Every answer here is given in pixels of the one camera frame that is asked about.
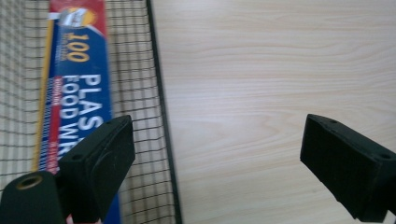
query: black wire grid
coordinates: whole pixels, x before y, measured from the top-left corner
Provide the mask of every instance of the black wire grid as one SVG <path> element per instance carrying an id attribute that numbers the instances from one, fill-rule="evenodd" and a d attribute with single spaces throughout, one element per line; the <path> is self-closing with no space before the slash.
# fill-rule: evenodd
<path id="1" fill-rule="evenodd" d="M 30 172 L 48 0 L 0 1 L 0 191 Z M 123 223 L 181 223 L 149 0 L 107 0 L 114 116 L 134 121 L 136 160 L 120 188 Z"/>

